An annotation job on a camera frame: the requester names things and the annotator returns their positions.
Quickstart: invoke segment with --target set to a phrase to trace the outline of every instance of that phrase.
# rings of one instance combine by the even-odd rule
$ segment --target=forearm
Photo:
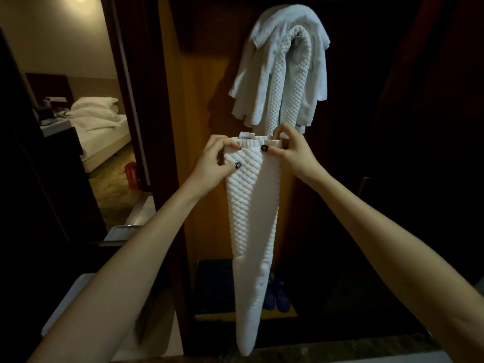
[[[469,357],[482,354],[484,299],[461,275],[421,240],[361,201],[323,168],[310,185],[387,286],[455,360],[463,358],[460,355],[465,346]]]
[[[94,276],[30,361],[109,361],[141,311],[173,239],[199,196],[185,183]]]

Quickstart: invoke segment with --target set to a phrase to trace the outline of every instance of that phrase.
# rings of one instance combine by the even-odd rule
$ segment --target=person's right arm
[[[455,362],[484,361],[484,298],[435,251],[367,205],[318,163],[288,124],[288,148],[263,147],[323,198],[385,284]]]

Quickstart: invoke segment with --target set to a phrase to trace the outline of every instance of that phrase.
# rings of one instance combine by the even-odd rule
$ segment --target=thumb
[[[279,159],[281,159],[283,157],[284,152],[286,151],[285,149],[281,149],[281,148],[275,147],[275,146],[268,146],[268,145],[263,145],[261,147],[261,150],[263,152],[266,152],[271,157],[275,157],[275,158],[279,158]]]
[[[229,174],[234,173],[241,166],[242,166],[242,164],[240,164],[240,162],[237,162],[237,163],[227,163],[227,164],[224,164],[224,165],[220,165],[218,168],[219,168],[221,175],[226,177]]]

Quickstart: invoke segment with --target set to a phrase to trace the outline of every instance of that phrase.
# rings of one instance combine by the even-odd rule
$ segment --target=person's left arm
[[[100,269],[72,301],[29,362],[108,362],[141,311],[166,252],[198,200],[239,167],[218,165],[224,146],[212,135],[187,181]]]

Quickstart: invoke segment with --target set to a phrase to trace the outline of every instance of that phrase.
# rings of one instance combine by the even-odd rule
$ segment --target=clothing tag
[[[254,134],[254,133],[247,133],[245,131],[242,131],[239,134],[239,139],[252,139],[252,140],[255,140],[256,139],[256,134]]]

